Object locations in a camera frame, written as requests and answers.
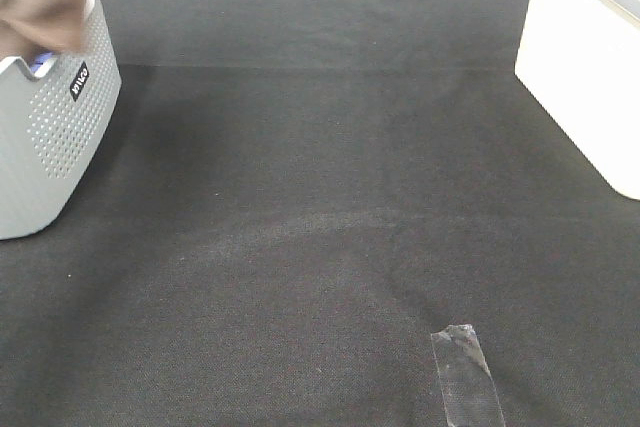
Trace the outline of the brown towel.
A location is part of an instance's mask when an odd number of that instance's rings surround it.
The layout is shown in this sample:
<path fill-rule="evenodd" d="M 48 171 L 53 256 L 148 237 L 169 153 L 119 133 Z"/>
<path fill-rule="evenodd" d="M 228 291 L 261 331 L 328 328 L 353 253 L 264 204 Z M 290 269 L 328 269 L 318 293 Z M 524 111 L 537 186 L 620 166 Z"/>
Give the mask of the brown towel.
<path fill-rule="evenodd" d="M 1 57 L 80 52 L 86 0 L 1 0 Z"/>

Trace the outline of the blue towel in basket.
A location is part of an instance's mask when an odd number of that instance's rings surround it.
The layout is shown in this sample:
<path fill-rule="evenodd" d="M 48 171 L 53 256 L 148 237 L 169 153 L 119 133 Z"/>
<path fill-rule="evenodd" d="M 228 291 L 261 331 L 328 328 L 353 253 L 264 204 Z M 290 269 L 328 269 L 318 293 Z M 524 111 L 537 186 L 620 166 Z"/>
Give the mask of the blue towel in basket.
<path fill-rule="evenodd" d="M 31 72 L 36 73 L 53 56 L 52 52 L 44 52 L 37 55 L 30 64 Z"/>

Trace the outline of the black table mat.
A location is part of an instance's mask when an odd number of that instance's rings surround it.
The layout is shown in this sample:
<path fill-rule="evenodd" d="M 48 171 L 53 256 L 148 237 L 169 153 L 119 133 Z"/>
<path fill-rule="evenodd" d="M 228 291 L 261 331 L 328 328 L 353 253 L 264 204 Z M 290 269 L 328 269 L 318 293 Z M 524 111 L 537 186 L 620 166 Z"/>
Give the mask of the black table mat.
<path fill-rule="evenodd" d="M 516 79 L 528 0 L 102 0 L 122 88 L 1 246 L 5 426 L 639 422 L 639 206 Z"/>

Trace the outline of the clear tape strip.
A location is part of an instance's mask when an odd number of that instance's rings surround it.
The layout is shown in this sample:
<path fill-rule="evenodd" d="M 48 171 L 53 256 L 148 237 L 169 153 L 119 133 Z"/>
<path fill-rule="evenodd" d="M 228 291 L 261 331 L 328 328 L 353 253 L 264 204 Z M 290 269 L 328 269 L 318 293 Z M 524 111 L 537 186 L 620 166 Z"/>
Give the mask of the clear tape strip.
<path fill-rule="evenodd" d="M 491 371 L 472 325 L 432 333 L 446 422 L 449 427 L 505 427 Z"/>

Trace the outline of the grey perforated laundry basket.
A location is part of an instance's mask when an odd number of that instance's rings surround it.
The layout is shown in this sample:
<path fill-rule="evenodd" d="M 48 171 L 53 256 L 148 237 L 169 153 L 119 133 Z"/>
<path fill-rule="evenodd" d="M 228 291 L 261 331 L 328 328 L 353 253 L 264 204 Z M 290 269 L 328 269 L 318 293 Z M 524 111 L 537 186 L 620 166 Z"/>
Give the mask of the grey perforated laundry basket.
<path fill-rule="evenodd" d="M 32 70 L 1 62 L 1 237 L 50 225 L 92 160 L 122 80 L 101 0 L 86 0 L 85 49 Z"/>

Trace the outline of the white plastic storage box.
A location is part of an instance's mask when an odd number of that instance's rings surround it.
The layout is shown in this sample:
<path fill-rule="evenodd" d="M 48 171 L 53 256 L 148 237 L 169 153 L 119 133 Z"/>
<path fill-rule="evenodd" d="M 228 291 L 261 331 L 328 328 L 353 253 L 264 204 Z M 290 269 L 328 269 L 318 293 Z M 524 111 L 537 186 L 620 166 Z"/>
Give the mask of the white plastic storage box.
<path fill-rule="evenodd" d="M 516 77 L 609 186 L 639 197 L 639 0 L 529 0 Z"/>

